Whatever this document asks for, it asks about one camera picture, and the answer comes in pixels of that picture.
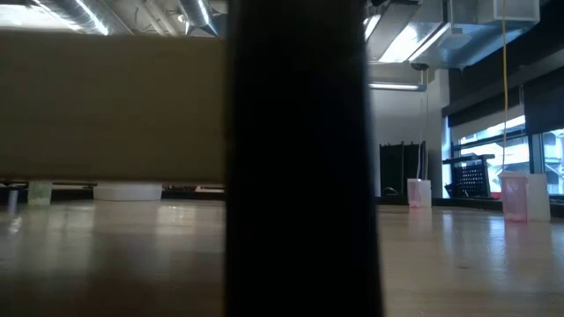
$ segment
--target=wooden floor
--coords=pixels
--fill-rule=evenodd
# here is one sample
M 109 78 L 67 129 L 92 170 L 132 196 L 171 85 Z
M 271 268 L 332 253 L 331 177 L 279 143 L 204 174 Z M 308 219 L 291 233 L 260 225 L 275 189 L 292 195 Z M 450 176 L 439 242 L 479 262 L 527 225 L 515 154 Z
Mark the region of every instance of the wooden floor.
M 380 208 L 388 316 L 564 316 L 564 223 Z M 0 211 L 0 316 L 220 316 L 222 203 Z

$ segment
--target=yellow cord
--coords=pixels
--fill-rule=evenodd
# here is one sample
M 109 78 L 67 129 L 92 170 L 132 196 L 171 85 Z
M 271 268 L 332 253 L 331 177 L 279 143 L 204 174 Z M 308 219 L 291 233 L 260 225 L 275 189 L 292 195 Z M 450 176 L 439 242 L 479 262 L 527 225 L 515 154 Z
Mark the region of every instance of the yellow cord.
M 503 20 L 501 21 L 501 31 L 503 32 L 503 95 L 505 102 L 505 121 L 503 122 L 503 158 L 501 162 L 501 171 L 505 172 L 505 147 L 507 145 L 507 128 L 508 128 L 508 48 L 506 39 L 505 20 L 507 15 L 507 0 L 503 0 Z
M 427 140 L 429 139 L 429 69 L 427 69 Z M 429 179 L 429 144 L 425 142 L 425 180 Z

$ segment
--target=beige partition wall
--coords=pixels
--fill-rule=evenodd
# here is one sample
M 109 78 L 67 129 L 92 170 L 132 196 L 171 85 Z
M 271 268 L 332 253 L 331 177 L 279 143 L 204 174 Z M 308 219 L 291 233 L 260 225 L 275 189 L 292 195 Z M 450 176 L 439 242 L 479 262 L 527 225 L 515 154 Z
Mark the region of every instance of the beige partition wall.
M 0 33 L 0 179 L 221 183 L 224 43 Z

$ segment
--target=white wall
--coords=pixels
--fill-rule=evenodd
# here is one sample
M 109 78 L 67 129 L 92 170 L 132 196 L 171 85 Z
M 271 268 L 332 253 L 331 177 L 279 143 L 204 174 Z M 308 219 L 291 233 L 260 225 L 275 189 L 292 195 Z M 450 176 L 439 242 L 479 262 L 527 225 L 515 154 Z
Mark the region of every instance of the white wall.
M 375 132 L 375 170 L 376 194 L 380 195 L 380 147 L 379 144 L 406 144 L 419 142 L 420 129 L 422 138 L 427 141 L 429 151 L 429 179 L 432 182 L 433 197 L 443 197 L 442 156 L 444 152 L 443 131 L 447 131 L 446 121 L 442 119 L 441 109 L 449 104 L 449 73 L 437 70 L 434 81 L 427 88 L 429 97 L 429 129 L 426 129 L 425 92 L 376 91 L 370 93 L 370 102 L 374 117 Z

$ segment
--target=black pole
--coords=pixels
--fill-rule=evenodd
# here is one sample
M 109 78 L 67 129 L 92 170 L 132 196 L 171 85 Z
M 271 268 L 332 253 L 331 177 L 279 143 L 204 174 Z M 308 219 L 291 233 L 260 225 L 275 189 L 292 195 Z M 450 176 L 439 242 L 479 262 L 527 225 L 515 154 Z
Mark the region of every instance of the black pole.
M 228 316 L 382 315 L 363 4 L 229 4 Z

